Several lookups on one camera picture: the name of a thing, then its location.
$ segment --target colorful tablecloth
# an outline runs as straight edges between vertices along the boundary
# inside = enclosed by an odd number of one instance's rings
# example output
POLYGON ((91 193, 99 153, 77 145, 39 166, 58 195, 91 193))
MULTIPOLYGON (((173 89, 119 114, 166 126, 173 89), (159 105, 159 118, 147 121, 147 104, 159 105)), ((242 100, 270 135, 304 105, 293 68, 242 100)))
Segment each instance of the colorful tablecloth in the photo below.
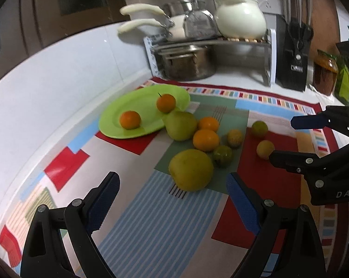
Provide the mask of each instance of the colorful tablecloth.
MULTIPOLYGON (((177 84, 153 78, 143 87, 156 83, 177 84)), ((258 140, 250 134, 251 125, 263 120, 269 128, 266 138, 276 149, 324 156, 338 149, 330 129, 295 131, 290 126, 293 116, 321 111, 319 104, 239 88, 180 85, 191 96, 188 111, 198 119, 217 118, 219 135, 232 128, 244 133, 242 148, 235 151, 230 167, 216 169, 204 190, 182 191, 168 174, 168 163, 177 152, 191 148, 191 141, 174 142, 165 129, 136 139, 111 139, 98 130, 96 118, 36 179, 26 181, 16 196, 16 207, 8 211, 0 244, 17 272, 37 206, 64 207, 74 198, 83 198, 109 171, 119 174, 121 188, 101 229, 92 237, 119 278, 230 277, 254 239, 227 194, 225 178, 233 171, 262 198, 283 207, 307 204, 322 239, 327 271, 332 274, 338 269, 347 241, 348 204, 312 206, 303 177, 256 157, 258 140)), ((278 235, 263 277, 273 270, 283 233, 278 235)), ((66 231, 62 235, 68 238, 66 231)), ((83 276, 78 263, 72 265, 83 276)))

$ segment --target blue gripper pad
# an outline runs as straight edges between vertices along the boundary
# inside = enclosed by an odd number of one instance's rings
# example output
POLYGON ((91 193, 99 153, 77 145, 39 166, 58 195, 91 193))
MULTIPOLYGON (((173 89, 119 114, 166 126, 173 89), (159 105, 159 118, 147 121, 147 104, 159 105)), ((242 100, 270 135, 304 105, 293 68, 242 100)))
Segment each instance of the blue gripper pad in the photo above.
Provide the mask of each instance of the blue gripper pad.
POLYGON ((100 229, 109 209, 118 194, 120 189, 120 179, 117 173, 110 172, 99 187, 94 188, 93 190, 97 193, 92 193, 93 195, 98 195, 94 198, 90 208, 87 212, 87 224, 85 229, 89 235, 93 231, 100 229))
POLYGON ((258 235, 261 229, 258 212, 232 174, 227 176, 226 188, 245 228, 258 235))
POLYGON ((290 125, 295 130, 323 129, 329 123, 323 114, 295 116, 290 121, 290 125))

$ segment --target lime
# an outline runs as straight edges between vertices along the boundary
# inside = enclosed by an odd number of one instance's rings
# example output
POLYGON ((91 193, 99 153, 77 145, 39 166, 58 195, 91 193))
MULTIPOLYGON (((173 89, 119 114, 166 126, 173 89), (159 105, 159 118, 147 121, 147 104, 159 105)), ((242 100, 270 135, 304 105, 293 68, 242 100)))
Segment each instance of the lime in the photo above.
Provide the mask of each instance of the lime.
POLYGON ((264 138, 268 132, 268 126, 263 121, 256 121, 252 125, 252 134, 257 138, 264 138))
POLYGON ((226 168, 231 164, 233 152, 231 147, 220 145, 213 150, 213 161, 217 167, 226 168))

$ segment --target pot handle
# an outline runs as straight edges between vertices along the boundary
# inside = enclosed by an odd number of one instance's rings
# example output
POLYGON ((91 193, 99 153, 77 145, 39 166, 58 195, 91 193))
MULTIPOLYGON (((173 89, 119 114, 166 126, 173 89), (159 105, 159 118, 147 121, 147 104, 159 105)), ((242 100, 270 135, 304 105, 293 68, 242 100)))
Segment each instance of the pot handle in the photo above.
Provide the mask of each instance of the pot handle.
POLYGON ((163 26, 160 22, 158 22, 155 19, 136 19, 136 20, 128 21, 123 25, 120 25, 116 31, 118 32, 118 34, 121 34, 145 25, 165 28, 165 26, 163 26))
POLYGON ((166 57, 166 60, 177 60, 179 58, 193 57, 193 56, 195 56, 193 53, 192 54, 181 54, 181 55, 176 55, 176 56, 168 56, 168 57, 166 57))
POLYGON ((165 15, 164 11, 159 6, 144 3, 130 4, 122 7, 119 11, 124 16, 138 11, 149 11, 158 15, 165 15))

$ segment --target yellow fruit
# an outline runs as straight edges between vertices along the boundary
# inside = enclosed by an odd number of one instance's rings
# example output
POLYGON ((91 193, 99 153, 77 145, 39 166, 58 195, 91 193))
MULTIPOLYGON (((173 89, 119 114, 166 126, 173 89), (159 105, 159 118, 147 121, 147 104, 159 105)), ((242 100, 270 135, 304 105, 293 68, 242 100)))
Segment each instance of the yellow fruit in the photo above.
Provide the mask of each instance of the yellow fruit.
POLYGON ((126 130, 136 129, 141 124, 141 117, 135 111, 127 111, 120 115, 119 123, 126 130))
POLYGON ((199 120, 198 129, 199 130, 212 130, 214 132, 218 131, 220 124, 218 120, 213 117, 204 117, 199 120))
POLYGON ((212 130, 198 130, 192 138, 195 148, 203 152, 211 152, 220 144, 220 138, 212 130))
POLYGON ((206 153, 187 149, 172 158, 168 170, 178 188, 197 191, 209 184, 214 166, 206 153))
POLYGON ((268 132, 268 126, 263 121, 256 121, 252 125, 252 134, 257 138, 264 138, 268 132))
POLYGON ((169 113, 176 107, 176 99, 171 94, 163 94, 156 101, 156 107, 163 113, 169 113))
POLYGON ((268 160, 270 154, 275 150, 271 141, 263 140, 257 146, 257 155, 263 160, 268 160))
POLYGON ((232 148, 237 148, 242 143, 244 136, 239 130, 230 130, 227 133, 227 143, 232 148))

